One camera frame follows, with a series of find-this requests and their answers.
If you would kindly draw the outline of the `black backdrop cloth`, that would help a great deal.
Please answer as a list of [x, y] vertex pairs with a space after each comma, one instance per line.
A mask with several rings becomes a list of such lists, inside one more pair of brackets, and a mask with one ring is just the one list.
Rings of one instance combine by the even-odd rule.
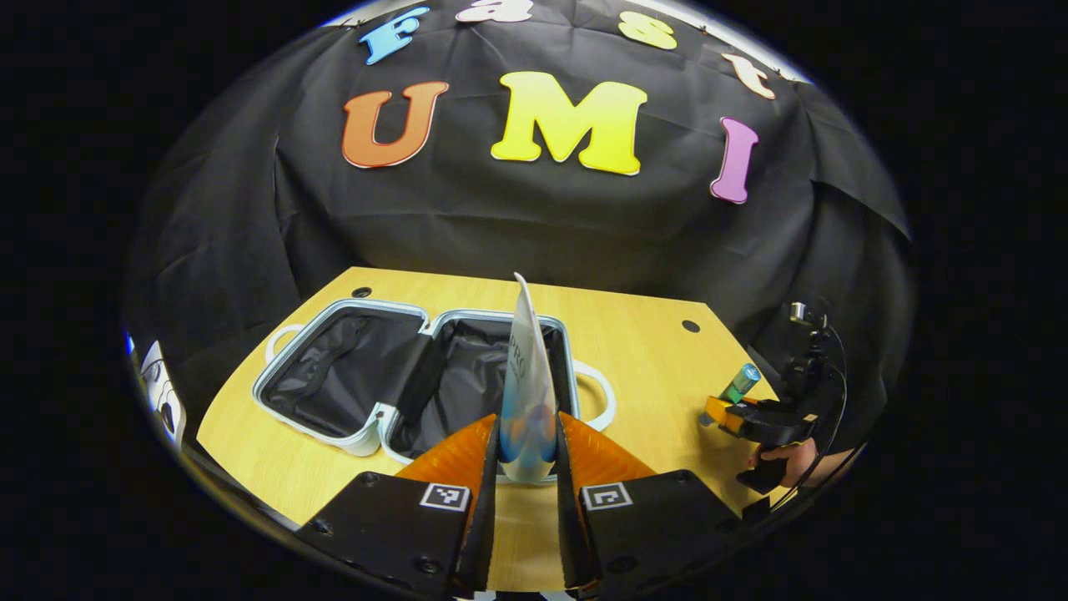
[[419, 0], [252, 66], [164, 155], [123, 326], [206, 410], [354, 266], [709, 305], [763, 369], [824, 313], [847, 406], [891, 400], [914, 316], [904, 202], [828, 93], [627, 0]]

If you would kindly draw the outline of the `white printed board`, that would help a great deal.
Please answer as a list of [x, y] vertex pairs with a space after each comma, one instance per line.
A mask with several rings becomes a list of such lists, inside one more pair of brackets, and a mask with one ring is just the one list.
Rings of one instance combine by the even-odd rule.
[[184, 445], [184, 430], [188, 423], [188, 412], [179, 399], [172, 383], [170, 373], [164, 365], [163, 347], [159, 341], [153, 341], [146, 357], [142, 359], [138, 371], [141, 383], [144, 384], [146, 404], [150, 415], [163, 426], [164, 434], [170, 438], [177, 452]]

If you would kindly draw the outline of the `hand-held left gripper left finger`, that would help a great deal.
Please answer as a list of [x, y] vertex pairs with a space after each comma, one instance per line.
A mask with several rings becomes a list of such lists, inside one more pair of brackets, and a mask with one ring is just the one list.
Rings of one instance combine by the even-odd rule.
[[494, 414], [476, 420], [397, 474], [358, 474], [297, 529], [297, 538], [340, 569], [402, 598], [485, 591], [499, 425]]

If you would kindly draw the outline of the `green capped tube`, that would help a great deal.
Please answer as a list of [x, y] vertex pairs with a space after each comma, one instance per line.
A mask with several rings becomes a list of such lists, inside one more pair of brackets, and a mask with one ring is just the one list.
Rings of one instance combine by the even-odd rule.
[[761, 373], [754, 364], [743, 364], [718, 395], [718, 400], [728, 404], [743, 402], [747, 394], [761, 381]]

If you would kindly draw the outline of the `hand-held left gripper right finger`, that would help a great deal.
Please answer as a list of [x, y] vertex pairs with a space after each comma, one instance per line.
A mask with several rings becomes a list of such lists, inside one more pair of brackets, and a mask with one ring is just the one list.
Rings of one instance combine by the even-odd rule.
[[743, 550], [755, 532], [689, 469], [656, 472], [557, 414], [557, 539], [571, 591], [657, 591]]

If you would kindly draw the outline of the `light blue suitcase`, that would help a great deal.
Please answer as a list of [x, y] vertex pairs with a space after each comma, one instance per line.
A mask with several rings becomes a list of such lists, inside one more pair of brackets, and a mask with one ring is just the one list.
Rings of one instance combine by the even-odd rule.
[[270, 342], [253, 399], [296, 431], [357, 457], [409, 464], [500, 410], [511, 312], [343, 298], [285, 346]]

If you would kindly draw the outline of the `white and blue tube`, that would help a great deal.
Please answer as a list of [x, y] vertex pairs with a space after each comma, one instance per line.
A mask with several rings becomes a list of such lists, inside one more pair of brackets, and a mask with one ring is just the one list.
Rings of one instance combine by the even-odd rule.
[[499, 429], [499, 462], [512, 483], [541, 483], [556, 461], [557, 399], [548, 351], [527, 279], [511, 321]]

